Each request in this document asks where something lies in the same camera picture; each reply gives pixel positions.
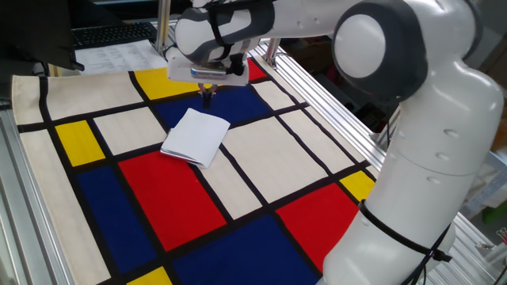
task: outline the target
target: white napkin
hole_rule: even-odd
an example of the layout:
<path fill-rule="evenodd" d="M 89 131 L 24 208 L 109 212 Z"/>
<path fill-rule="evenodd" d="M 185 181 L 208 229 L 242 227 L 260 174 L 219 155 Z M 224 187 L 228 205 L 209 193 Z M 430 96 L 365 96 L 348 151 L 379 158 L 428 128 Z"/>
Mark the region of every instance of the white napkin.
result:
<path fill-rule="evenodd" d="M 208 168 L 231 124 L 189 108 L 169 131 L 160 152 Z"/>

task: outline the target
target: fabric mat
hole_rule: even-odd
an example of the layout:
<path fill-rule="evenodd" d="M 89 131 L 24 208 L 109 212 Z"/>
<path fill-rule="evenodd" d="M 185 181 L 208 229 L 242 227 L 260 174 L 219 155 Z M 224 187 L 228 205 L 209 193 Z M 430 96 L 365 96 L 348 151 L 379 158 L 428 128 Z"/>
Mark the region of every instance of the fabric mat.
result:
<path fill-rule="evenodd" d="M 249 66 L 250 84 L 220 86 L 210 109 L 165 69 L 14 78 L 21 141 L 76 284 L 322 276 L 378 173 L 262 59 Z M 187 108 L 231 123 L 209 169 L 159 152 Z"/>

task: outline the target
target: red square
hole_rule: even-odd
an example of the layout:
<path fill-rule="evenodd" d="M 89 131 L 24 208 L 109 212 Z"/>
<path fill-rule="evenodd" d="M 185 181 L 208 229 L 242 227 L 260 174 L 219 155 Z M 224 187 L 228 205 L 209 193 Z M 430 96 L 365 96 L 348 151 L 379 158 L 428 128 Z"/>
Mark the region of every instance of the red square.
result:
<path fill-rule="evenodd" d="M 248 70 L 250 72 L 249 81 L 265 78 L 267 76 L 252 59 L 248 59 Z"/>
<path fill-rule="evenodd" d="M 186 162 L 154 152 L 119 165 L 166 251 L 226 224 Z"/>
<path fill-rule="evenodd" d="M 336 185 L 303 196 L 276 213 L 318 270 L 356 216 L 357 206 Z"/>

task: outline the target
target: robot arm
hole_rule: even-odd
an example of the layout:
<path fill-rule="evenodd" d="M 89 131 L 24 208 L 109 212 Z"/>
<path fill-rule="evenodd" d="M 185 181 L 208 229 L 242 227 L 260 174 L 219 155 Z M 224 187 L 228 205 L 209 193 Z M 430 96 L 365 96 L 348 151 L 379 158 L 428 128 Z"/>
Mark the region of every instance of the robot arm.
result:
<path fill-rule="evenodd" d="M 177 47 L 166 54 L 168 76 L 245 85 L 244 54 L 261 37 L 334 33 L 341 75 L 378 102 L 401 107 L 364 205 L 393 231 L 429 249 L 461 208 L 503 107 L 498 85 L 462 60 L 476 42 L 476 23 L 466 0 L 209 2 L 181 15 Z M 359 211 L 327 255 L 321 283 L 400 284 L 423 257 Z"/>

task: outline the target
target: blue square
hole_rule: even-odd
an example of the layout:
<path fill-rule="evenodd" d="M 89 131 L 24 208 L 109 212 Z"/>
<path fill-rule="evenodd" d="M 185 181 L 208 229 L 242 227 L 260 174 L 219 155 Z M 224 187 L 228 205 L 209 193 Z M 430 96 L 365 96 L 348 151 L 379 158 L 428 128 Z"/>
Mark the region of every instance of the blue square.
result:
<path fill-rule="evenodd" d="M 159 104 L 155 108 L 169 127 L 176 127 L 188 108 L 218 116 L 231 124 L 269 113 L 264 103 L 252 93 L 249 86 L 217 92 L 212 98 L 212 106 L 209 109 L 203 108 L 203 98 L 198 95 Z"/>
<path fill-rule="evenodd" d="M 315 285 L 271 216 L 261 217 L 173 262 L 184 285 Z"/>
<path fill-rule="evenodd" d="M 78 181 L 121 273 L 157 257 L 110 167 L 79 174 Z"/>

